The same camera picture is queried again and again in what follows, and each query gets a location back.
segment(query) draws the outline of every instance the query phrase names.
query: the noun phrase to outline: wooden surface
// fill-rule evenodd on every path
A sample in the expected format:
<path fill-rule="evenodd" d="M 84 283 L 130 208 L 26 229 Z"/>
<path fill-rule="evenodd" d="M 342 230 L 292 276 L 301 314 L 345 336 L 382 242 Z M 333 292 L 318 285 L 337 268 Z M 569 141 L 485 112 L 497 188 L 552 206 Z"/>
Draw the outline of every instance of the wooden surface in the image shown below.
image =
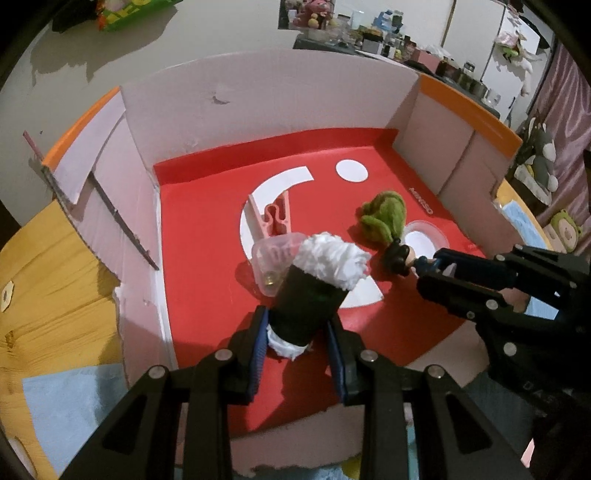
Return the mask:
<path fill-rule="evenodd" d="M 548 250 L 554 250 L 554 248 L 552 248 L 552 245 L 550 244 L 550 241 L 548 240 L 548 237 L 546 236 L 546 234 L 542 230 L 541 225 L 538 223 L 538 220 L 535 219 L 535 217 L 531 213 L 530 209 L 527 208 L 527 205 L 525 204 L 525 202 L 521 199 L 521 197 L 519 195 L 517 195 L 517 192 L 513 189 L 513 187 L 511 185 L 509 185 L 508 181 L 503 179 L 501 186 L 499 187 L 499 189 L 496 192 L 496 199 L 501 204 L 501 206 L 505 206 L 511 200 L 515 200 L 519 204 L 521 209 L 527 214 L 528 218 L 534 224 L 538 233 L 544 239 L 544 242 L 546 243 L 546 248 Z"/>
<path fill-rule="evenodd" d="M 121 362 L 111 298 L 117 279 L 95 258 L 53 202 L 0 252 L 0 290 L 14 282 L 0 313 L 0 420 L 18 437 L 38 478 L 57 478 L 41 450 L 22 379 Z"/>

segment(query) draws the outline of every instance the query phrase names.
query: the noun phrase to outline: black cylinder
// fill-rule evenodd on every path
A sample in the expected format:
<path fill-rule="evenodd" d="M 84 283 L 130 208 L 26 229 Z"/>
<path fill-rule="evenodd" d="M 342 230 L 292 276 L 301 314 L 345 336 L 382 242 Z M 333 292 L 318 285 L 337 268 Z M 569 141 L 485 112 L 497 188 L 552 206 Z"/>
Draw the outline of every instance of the black cylinder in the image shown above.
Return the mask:
<path fill-rule="evenodd" d="M 348 293 L 292 265 L 269 311 L 269 324 L 282 340 L 306 346 L 336 314 Z"/>

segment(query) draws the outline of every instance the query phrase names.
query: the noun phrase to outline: pink clothespin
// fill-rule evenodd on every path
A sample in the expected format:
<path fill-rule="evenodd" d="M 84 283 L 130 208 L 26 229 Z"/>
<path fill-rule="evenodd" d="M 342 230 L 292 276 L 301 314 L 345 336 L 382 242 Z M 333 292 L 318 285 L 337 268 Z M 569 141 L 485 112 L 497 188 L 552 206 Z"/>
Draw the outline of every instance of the pink clothespin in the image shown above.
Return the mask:
<path fill-rule="evenodd" d="M 263 238 L 291 233 L 290 201 L 287 190 L 279 195 L 274 203 L 267 205 L 262 215 L 259 214 L 252 195 L 248 196 L 248 203 L 255 213 L 256 222 Z"/>

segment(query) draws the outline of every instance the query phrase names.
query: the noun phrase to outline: green fuzzy object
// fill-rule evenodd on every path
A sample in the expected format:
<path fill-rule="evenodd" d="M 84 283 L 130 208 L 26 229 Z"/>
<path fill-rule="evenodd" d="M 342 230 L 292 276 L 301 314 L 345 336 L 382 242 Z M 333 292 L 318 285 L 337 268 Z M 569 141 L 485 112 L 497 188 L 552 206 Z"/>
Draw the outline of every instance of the green fuzzy object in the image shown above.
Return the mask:
<path fill-rule="evenodd" d="M 400 238 L 406 224 L 406 204 L 398 193 L 379 193 L 361 209 L 361 227 L 368 240 L 389 245 Z"/>

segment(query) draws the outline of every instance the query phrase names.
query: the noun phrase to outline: pink plush toy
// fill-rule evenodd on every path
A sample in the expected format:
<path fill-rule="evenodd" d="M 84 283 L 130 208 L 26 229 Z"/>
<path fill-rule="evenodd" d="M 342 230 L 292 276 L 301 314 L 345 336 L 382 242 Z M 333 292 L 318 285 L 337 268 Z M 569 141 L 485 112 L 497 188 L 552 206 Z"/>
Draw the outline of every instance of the pink plush toy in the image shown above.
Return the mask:
<path fill-rule="evenodd" d="M 324 19 L 329 20 L 331 10 L 332 4 L 327 0 L 309 0 L 304 3 L 304 10 L 294 19 L 294 25 L 296 27 L 318 28 L 318 20 L 312 22 L 312 25 L 309 24 L 310 20 L 316 19 L 316 17 L 312 17 L 312 15 L 316 14 L 317 17 L 323 17 Z"/>

